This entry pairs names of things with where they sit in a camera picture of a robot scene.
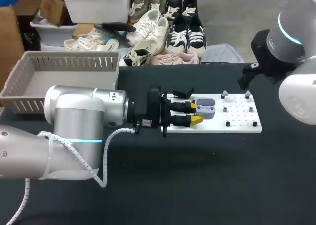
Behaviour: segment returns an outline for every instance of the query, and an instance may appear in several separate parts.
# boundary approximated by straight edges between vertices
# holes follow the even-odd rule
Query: pegboard
[[[260,133],[262,125],[253,96],[249,99],[244,94],[229,94],[221,99],[221,94],[193,94],[188,100],[174,98],[168,94],[171,102],[184,102],[197,100],[199,98],[213,98],[215,100],[215,116],[213,119],[204,120],[202,123],[186,128],[171,125],[167,128],[168,133]],[[171,112],[172,115],[185,115],[181,112]]]

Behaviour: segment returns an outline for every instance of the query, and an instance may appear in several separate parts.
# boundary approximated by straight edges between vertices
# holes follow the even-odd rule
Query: black and white sneaker
[[[182,0],[167,0],[166,14],[163,16],[168,19],[169,25],[174,18],[182,13]]]
[[[148,39],[139,42],[119,62],[120,66],[142,66],[157,50],[158,45],[155,39]]]
[[[202,58],[207,47],[204,27],[198,16],[193,16],[188,26],[188,54],[197,54]]]
[[[184,0],[182,15],[188,19],[197,15],[198,16],[198,1],[197,0]]]
[[[187,47],[187,25],[186,18],[178,14],[169,31],[168,40],[166,42],[167,53],[186,52]]]

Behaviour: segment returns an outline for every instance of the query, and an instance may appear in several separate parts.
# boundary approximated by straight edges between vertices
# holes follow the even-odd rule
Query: plastic storage box
[[[72,22],[94,23],[128,21],[130,0],[64,0]]]
[[[36,29],[41,41],[47,46],[64,46],[64,41],[67,39],[72,39],[72,34],[77,27],[74,26],[55,26],[53,24],[41,25],[34,19],[30,22],[30,25]]]
[[[118,52],[25,52],[11,71],[0,99],[14,113],[44,113],[53,85],[116,88]]]

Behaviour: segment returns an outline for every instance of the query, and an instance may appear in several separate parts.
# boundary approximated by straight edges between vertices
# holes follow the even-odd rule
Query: gray plastic part
[[[53,85],[114,90],[119,52],[28,51],[11,71],[0,99],[14,113],[44,113],[44,98]]]
[[[196,115],[203,116],[205,120],[213,119],[215,116],[215,107],[198,105]]]
[[[251,96],[251,93],[250,93],[250,91],[247,91],[246,93],[245,93],[245,97],[250,97]]]
[[[213,98],[199,98],[196,100],[196,105],[214,106],[215,100]]]
[[[244,63],[244,59],[229,44],[211,45],[206,48],[202,62]]]

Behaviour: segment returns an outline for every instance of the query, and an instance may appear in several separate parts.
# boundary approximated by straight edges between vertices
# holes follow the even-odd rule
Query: white plastic bin
[[[94,23],[128,21],[130,0],[64,0],[72,22]]]
[[[47,46],[64,46],[64,41],[67,39],[72,39],[72,34],[77,27],[74,26],[55,26],[51,25],[41,25],[38,21],[34,19],[30,22],[30,26],[34,27],[44,45]]]

